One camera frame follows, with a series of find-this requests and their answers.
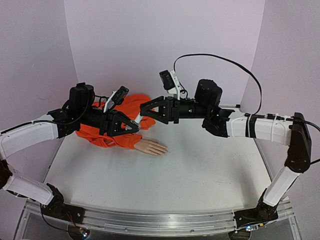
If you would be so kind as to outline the clear nail polish bottle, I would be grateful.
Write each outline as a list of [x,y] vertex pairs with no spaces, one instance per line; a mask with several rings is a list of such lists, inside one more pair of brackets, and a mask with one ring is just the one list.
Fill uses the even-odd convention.
[[[140,114],[138,114],[137,117],[135,118],[134,122],[140,127],[142,119],[143,119],[143,117]],[[131,130],[132,128],[127,125],[125,129]]]

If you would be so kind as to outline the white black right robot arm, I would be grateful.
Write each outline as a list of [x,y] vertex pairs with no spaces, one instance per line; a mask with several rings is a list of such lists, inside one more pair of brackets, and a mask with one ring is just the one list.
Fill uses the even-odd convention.
[[275,221],[283,195],[311,166],[312,140],[303,114],[249,114],[219,106],[223,90],[209,79],[198,82],[194,99],[160,96],[140,105],[135,118],[149,117],[164,124],[180,119],[202,119],[202,128],[216,137],[246,137],[287,146],[287,158],[271,184],[263,191],[256,207],[234,213],[236,229],[247,229]]

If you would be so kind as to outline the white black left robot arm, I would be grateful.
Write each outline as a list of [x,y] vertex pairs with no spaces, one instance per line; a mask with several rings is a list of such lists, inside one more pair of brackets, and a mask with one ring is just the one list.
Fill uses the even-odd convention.
[[65,221],[80,223],[84,209],[65,204],[64,196],[49,183],[41,183],[8,164],[7,158],[30,146],[64,138],[87,125],[98,130],[98,134],[109,137],[137,133],[142,117],[131,120],[115,106],[123,103],[129,90],[121,86],[106,99],[103,108],[93,107],[96,98],[94,87],[78,83],[69,91],[69,99],[56,110],[0,133],[0,188],[18,197],[34,200],[41,204],[41,213]]

